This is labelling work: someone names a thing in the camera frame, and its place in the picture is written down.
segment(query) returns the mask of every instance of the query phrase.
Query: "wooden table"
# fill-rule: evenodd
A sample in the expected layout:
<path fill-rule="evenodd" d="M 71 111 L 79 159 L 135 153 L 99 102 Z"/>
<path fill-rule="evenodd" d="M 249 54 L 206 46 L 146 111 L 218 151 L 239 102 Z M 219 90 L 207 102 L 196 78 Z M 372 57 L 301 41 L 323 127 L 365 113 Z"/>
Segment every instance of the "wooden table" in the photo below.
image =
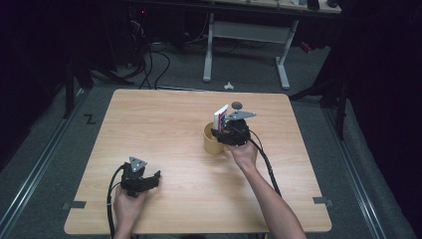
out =
<path fill-rule="evenodd" d="M 65 225 L 69 234 L 108 234 L 106 192 L 132 155 L 146 160 L 144 176 L 161 170 L 134 233 L 267 232 L 259 204 L 229 151 L 208 154 L 203 127 L 232 102 L 256 117 L 247 124 L 262 141 L 285 200 L 305 231 L 331 228 L 317 179 L 289 98 L 281 94 L 117 90 Z M 271 183 L 263 158 L 258 168 Z"/>

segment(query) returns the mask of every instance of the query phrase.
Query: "person's right hand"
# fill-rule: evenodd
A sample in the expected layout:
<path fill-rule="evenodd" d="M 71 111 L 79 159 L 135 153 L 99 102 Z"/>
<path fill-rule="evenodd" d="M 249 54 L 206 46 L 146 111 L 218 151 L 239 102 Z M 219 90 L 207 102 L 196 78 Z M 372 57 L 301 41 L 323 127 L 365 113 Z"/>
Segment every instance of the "person's right hand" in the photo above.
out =
<path fill-rule="evenodd" d="M 226 146 L 232 152 L 236 164 L 240 167 L 240 169 L 242 169 L 242 171 L 248 171 L 257 168 L 256 163 L 258 149 L 249 140 L 241 146 Z"/>

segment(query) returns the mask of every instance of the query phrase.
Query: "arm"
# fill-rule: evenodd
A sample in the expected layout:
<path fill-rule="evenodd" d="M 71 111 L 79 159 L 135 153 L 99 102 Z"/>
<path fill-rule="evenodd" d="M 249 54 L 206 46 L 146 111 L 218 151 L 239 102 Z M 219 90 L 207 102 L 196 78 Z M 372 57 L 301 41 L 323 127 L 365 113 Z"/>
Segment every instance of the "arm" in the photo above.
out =
<path fill-rule="evenodd" d="M 227 146 L 251 185 L 273 236 L 277 239 L 306 238 L 295 212 L 258 171 L 258 150 L 254 145 L 248 141 L 242 146 Z"/>
<path fill-rule="evenodd" d="M 136 198 L 127 196 L 126 190 L 115 189 L 114 212 L 117 219 L 113 239 L 128 239 L 140 216 L 148 191 L 139 193 Z"/>

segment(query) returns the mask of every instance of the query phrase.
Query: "person's left hand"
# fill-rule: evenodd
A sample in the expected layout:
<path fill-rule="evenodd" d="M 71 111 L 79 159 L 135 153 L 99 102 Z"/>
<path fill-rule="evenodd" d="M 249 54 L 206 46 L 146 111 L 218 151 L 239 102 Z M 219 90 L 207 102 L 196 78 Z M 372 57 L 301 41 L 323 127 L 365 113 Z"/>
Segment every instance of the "person's left hand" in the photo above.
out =
<path fill-rule="evenodd" d="M 148 191 L 140 192 L 134 198 L 127 196 L 127 191 L 119 186 L 115 188 L 114 213 L 117 219 L 115 236 L 130 235 L 134 224 L 140 216 Z"/>

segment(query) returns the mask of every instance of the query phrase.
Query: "cup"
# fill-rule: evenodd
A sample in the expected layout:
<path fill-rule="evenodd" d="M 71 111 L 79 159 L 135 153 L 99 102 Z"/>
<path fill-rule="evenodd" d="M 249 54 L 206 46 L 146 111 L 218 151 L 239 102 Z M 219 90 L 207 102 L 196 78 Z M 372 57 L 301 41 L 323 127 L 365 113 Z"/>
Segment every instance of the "cup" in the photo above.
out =
<path fill-rule="evenodd" d="M 204 127 L 204 148 L 206 152 L 217 155 L 224 151 L 224 144 L 213 137 L 211 133 L 212 126 L 213 122 L 210 122 Z"/>

